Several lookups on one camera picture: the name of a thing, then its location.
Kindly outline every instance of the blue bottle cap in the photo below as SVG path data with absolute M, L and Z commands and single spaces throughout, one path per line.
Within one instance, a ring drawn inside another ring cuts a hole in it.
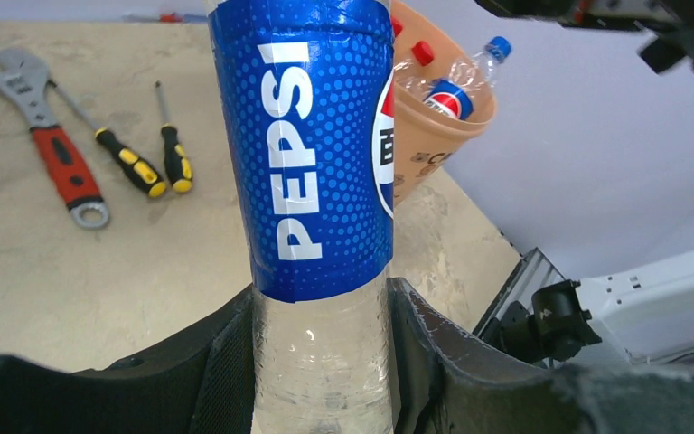
M 491 39 L 487 45 L 485 45 L 485 50 L 492 54 L 497 61 L 503 62 L 510 56 L 512 46 L 510 42 L 506 40 L 506 38 L 496 36 L 495 38 Z

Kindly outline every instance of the wrench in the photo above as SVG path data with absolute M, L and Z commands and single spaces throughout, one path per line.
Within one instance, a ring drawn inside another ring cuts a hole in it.
M 62 130 L 46 102 L 49 67 L 22 48 L 0 51 L 0 93 L 11 100 L 25 117 L 57 193 L 73 220 L 84 229 L 108 225 L 110 212 L 89 167 L 79 150 Z M 92 219 L 91 214 L 98 214 Z

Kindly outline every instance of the table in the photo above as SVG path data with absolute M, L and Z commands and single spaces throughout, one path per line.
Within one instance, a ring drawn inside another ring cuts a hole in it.
M 23 119 L 0 97 L 0 353 L 67 371 L 104 368 L 242 290 L 249 257 L 238 248 L 245 238 L 206 27 L 0 23 L 0 50 L 10 45 L 44 58 L 93 118 L 154 162 L 162 158 L 161 80 L 196 184 L 148 201 L 49 92 L 112 213 L 105 230 L 81 230 Z M 443 171 L 398 207 L 395 243 L 392 275 L 469 330 L 518 260 Z

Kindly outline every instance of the yellow screwdriver handle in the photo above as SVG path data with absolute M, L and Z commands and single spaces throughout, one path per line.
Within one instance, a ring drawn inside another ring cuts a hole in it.
M 124 175 L 141 192 L 155 198 L 166 191 L 164 178 L 153 168 L 149 161 L 119 142 L 116 135 L 107 128 L 100 128 L 94 138 L 101 144 L 116 161 Z
M 192 189 L 192 167 L 177 136 L 177 128 L 164 124 L 161 137 L 164 138 L 166 177 L 177 193 L 187 193 Z

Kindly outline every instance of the pepsi bottle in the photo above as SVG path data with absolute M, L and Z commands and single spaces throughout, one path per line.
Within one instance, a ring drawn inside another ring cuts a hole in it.
M 447 77 L 431 83 L 431 89 L 417 89 L 426 94 L 428 107 L 459 120 L 467 120 L 478 107 L 491 97 L 490 88 L 495 84 L 499 67 L 509 57 L 509 41 L 496 36 L 481 52 L 472 57 L 456 59 Z M 426 83 L 420 81 L 420 87 Z
M 389 0 L 208 1 L 254 286 L 252 432 L 389 434 Z

